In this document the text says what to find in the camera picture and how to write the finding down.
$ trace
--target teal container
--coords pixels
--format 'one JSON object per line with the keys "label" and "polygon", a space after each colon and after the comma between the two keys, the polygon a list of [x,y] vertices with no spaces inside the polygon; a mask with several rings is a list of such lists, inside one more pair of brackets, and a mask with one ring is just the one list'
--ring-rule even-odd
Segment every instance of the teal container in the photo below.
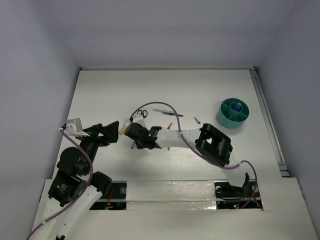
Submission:
{"label": "teal container", "polygon": [[[240,103],[238,111],[235,106]],[[240,127],[249,117],[249,108],[247,104],[237,98],[228,98],[224,100],[217,113],[219,123],[227,129],[236,129]]]}

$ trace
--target wall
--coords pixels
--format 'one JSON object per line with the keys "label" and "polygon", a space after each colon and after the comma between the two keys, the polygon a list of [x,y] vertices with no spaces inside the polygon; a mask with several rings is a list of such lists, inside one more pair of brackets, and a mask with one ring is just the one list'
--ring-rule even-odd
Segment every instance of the wall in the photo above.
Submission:
{"label": "wall", "polygon": [[0,239],[31,230],[79,73],[47,13],[38,0],[0,4]]}
{"label": "wall", "polygon": [[318,236],[320,1],[299,1],[258,68],[282,151]]}
{"label": "wall", "polygon": [[45,0],[82,67],[256,66],[294,0]]}

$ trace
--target black pen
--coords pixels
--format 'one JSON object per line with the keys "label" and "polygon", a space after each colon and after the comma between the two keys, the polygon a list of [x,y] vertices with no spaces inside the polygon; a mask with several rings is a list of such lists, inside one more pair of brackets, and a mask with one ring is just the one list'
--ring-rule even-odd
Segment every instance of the black pen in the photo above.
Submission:
{"label": "black pen", "polygon": [[165,115],[170,115],[170,116],[175,116],[176,114],[175,113],[171,113],[171,112],[162,112],[162,114],[165,114]]}

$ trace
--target scissors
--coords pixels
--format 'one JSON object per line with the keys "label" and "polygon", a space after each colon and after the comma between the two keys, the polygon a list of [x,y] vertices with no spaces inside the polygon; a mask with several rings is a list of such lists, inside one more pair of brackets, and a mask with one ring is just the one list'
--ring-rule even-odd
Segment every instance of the scissors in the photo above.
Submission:
{"label": "scissors", "polygon": [[137,112],[136,112],[136,114],[141,114],[142,115],[142,117],[145,119],[147,116],[148,116],[148,111],[147,110],[138,110]]}

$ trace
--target white tabletop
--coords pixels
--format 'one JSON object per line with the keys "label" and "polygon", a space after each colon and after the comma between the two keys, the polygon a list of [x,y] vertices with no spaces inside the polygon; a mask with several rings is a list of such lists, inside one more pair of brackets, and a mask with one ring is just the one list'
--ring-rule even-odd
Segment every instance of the white tabletop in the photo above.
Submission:
{"label": "white tabletop", "polygon": [[[227,129],[217,121],[219,106],[227,98],[241,99],[249,107],[249,117],[240,128]],[[210,123],[224,132],[231,138],[235,158],[250,161],[260,179],[281,177],[248,70],[81,71],[68,119],[80,118],[83,128],[113,121],[122,125],[136,108],[153,101],[169,103],[183,114],[182,129],[196,129]],[[148,128],[166,128],[173,122],[171,129],[177,129],[174,116],[154,112],[153,108],[169,110],[158,104],[145,107]],[[101,171],[114,181],[226,179],[220,169],[189,149],[137,150],[131,149],[132,143],[122,135],[117,143],[100,147],[94,171]],[[59,156],[70,146],[63,139]],[[247,169],[253,178],[250,168]]]}

